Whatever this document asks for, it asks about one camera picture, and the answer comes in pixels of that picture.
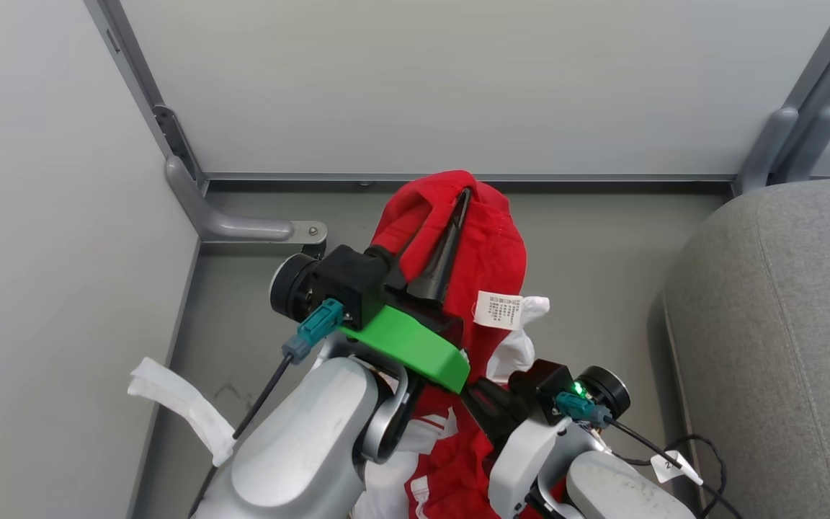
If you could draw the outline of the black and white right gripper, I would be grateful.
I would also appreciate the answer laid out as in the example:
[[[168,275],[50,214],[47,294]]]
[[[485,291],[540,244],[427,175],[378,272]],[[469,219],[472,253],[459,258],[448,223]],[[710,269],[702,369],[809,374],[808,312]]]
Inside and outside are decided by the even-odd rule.
[[[504,386],[481,378],[467,387],[467,410],[494,445],[504,445],[526,421],[556,426],[564,418],[606,428],[631,407],[626,385],[609,369],[588,367],[573,376],[566,365],[537,359]]]

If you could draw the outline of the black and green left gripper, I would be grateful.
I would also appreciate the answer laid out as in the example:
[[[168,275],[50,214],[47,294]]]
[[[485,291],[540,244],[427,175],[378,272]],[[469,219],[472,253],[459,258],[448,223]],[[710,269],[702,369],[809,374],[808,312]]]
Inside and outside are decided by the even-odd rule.
[[[325,257],[299,253],[274,274],[269,302],[297,322],[297,335],[315,345],[332,332],[460,394],[470,377],[461,347],[464,323],[442,311],[472,189],[458,195],[425,268],[408,286],[396,287],[401,270],[381,247],[355,251],[341,245]]]

